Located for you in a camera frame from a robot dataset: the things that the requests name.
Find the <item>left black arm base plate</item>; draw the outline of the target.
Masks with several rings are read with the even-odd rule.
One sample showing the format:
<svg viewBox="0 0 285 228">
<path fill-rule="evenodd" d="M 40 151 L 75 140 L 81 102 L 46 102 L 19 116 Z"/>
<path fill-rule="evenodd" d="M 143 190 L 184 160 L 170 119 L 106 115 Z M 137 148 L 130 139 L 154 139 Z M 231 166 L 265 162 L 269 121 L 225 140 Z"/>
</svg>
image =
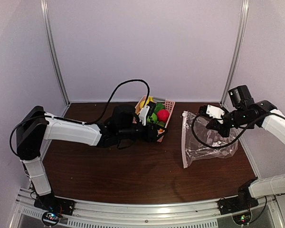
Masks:
<svg viewBox="0 0 285 228">
<path fill-rule="evenodd" d="M 63 199 L 56 197 L 55 195 L 48 194 L 45 196 L 37 195 L 37 199 L 34 202 L 34 207 L 55 212 L 62 215 L 73 215 L 75 202 L 70 199 Z"/>
</svg>

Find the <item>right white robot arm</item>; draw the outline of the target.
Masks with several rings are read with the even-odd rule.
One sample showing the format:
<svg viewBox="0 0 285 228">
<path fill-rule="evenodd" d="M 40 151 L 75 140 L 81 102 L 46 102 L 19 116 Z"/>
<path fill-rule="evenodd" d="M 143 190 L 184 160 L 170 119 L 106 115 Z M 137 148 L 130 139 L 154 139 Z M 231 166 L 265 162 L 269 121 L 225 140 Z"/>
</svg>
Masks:
<svg viewBox="0 0 285 228">
<path fill-rule="evenodd" d="M 228 137 L 232 128 L 242 128 L 242 136 L 255 126 L 271 133 L 285 145 L 285 115 L 271 102 L 255 102 L 248 87 L 240 85 L 228 91 L 234 111 L 228 112 L 221 107 L 205 106 L 205 115 L 210 118 L 206 128 L 217 131 L 222 137 Z M 245 209 L 252 199 L 268 195 L 285 194 L 285 174 L 257 179 L 244 184 L 239 196 L 234 199 L 237 209 Z"/>
</svg>

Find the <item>red toy apple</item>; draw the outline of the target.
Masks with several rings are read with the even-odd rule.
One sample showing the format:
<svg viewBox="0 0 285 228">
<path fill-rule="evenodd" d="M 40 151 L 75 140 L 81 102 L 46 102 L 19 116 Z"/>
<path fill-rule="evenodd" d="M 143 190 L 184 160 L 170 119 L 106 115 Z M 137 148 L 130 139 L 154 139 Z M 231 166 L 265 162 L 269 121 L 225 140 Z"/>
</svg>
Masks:
<svg viewBox="0 0 285 228">
<path fill-rule="evenodd" d="M 158 117 L 158 121 L 162 121 L 164 123 L 166 123 L 169 119 L 170 113 L 166 110 L 166 109 L 162 109 L 159 112 L 157 112 L 157 117 Z"/>
</svg>

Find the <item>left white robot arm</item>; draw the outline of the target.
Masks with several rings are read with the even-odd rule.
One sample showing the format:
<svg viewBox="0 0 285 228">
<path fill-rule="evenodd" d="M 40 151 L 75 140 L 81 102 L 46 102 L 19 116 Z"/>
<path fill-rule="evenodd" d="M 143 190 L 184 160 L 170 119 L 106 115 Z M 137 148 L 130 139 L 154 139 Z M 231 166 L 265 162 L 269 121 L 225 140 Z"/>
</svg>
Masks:
<svg viewBox="0 0 285 228">
<path fill-rule="evenodd" d="M 55 116 L 45 112 L 42 106 L 35 106 L 12 130 L 11 134 L 16 135 L 16 148 L 11 151 L 24 165 L 40 203 L 54 211 L 59 201 L 53 196 L 41 160 L 42 142 L 59 140 L 98 148 L 119 145 L 122 140 L 156 142 L 167 133 L 167 128 L 151 120 L 152 110 L 146 106 L 136 114 L 134 106 L 123 104 L 116 106 L 104 123 L 88 123 Z"/>
</svg>

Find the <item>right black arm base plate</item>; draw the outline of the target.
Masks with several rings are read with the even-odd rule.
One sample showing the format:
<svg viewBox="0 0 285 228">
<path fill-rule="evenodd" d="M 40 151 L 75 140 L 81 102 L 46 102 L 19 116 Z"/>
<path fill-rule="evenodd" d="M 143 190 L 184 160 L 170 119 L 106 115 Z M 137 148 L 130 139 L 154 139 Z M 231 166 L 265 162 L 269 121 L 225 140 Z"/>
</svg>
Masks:
<svg viewBox="0 0 285 228">
<path fill-rule="evenodd" d="M 218 209 L 221 215 L 248 210 L 256 206 L 258 206 L 258 200 L 254 198 L 241 200 L 239 196 L 234 196 L 218 200 Z"/>
</svg>

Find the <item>pink perforated plastic basket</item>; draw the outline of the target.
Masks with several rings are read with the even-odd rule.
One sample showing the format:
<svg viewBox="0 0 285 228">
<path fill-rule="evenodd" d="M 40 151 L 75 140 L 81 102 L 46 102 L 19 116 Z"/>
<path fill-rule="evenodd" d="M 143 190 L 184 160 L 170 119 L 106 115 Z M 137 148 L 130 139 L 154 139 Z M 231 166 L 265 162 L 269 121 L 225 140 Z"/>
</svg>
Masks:
<svg viewBox="0 0 285 228">
<path fill-rule="evenodd" d="M 139 117 L 146 116 L 146 124 L 157 129 L 157 142 L 161 143 L 168 132 L 168 125 L 175 107 L 175 101 L 154 96 L 143 96 L 135 105 Z"/>
</svg>

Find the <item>clear zip top bag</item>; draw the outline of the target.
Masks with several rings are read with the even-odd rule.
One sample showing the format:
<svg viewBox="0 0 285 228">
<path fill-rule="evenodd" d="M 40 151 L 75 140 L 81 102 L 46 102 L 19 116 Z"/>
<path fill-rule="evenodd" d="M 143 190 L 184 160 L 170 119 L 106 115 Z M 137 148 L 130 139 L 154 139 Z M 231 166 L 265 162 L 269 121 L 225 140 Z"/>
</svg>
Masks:
<svg viewBox="0 0 285 228">
<path fill-rule="evenodd" d="M 188 168 L 192 162 L 213 158 L 226 159 L 232 157 L 239 149 L 239 142 L 232 142 L 237 134 L 231 130 L 228 138 L 223 138 L 218 132 L 206 128 L 208 120 L 198 117 L 194 124 L 194 113 L 183 111 L 181 130 L 181 155 L 183 168 Z"/>
</svg>

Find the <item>green toy watermelon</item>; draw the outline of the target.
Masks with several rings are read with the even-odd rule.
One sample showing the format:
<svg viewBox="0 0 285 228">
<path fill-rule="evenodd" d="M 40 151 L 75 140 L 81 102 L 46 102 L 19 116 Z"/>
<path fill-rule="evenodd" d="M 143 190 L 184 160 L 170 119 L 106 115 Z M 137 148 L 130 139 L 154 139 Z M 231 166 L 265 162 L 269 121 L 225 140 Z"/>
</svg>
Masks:
<svg viewBox="0 0 285 228">
<path fill-rule="evenodd" d="M 153 123 L 153 124 L 157 124 L 157 122 L 158 122 L 157 114 L 152 113 L 152 114 L 148 117 L 147 121 L 150 122 L 150 123 Z"/>
</svg>

